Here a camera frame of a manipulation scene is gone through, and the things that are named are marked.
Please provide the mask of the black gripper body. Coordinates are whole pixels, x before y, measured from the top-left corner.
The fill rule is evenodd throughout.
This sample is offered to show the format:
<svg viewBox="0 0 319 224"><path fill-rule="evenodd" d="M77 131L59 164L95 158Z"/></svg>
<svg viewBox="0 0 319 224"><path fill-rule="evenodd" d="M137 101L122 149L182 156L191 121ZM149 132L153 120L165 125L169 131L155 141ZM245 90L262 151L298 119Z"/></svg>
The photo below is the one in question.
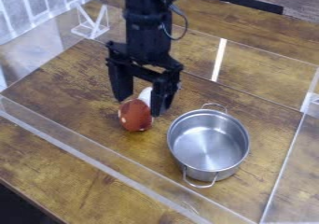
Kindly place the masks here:
<svg viewBox="0 0 319 224"><path fill-rule="evenodd" d="M154 82L157 79L179 79L183 65L170 55L173 12L141 15L125 12L126 42L110 41L106 46L107 62L126 65L133 77Z"/></svg>

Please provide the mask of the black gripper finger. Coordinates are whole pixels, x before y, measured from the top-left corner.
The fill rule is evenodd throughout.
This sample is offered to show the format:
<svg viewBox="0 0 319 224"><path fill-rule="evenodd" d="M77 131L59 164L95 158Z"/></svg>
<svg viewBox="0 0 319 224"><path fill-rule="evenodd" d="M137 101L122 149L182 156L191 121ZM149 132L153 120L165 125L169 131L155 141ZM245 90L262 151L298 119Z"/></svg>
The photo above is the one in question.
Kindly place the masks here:
<svg viewBox="0 0 319 224"><path fill-rule="evenodd" d="M179 80L159 78L151 91L151 115L159 117L171 107L179 90Z"/></svg>
<svg viewBox="0 0 319 224"><path fill-rule="evenodd" d="M134 77L126 65L109 62L107 66L114 96L122 102L134 93Z"/></svg>

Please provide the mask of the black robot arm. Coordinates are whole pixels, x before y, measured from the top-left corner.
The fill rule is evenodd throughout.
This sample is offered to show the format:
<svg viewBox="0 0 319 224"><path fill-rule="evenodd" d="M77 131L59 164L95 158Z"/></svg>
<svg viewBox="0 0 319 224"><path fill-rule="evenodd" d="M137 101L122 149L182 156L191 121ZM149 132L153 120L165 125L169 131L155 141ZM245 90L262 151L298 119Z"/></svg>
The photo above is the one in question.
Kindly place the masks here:
<svg viewBox="0 0 319 224"><path fill-rule="evenodd" d="M183 64L170 55L173 3L177 0L125 0L126 42L110 41L106 65L115 98L134 93L134 77L153 83L151 115L171 106Z"/></svg>

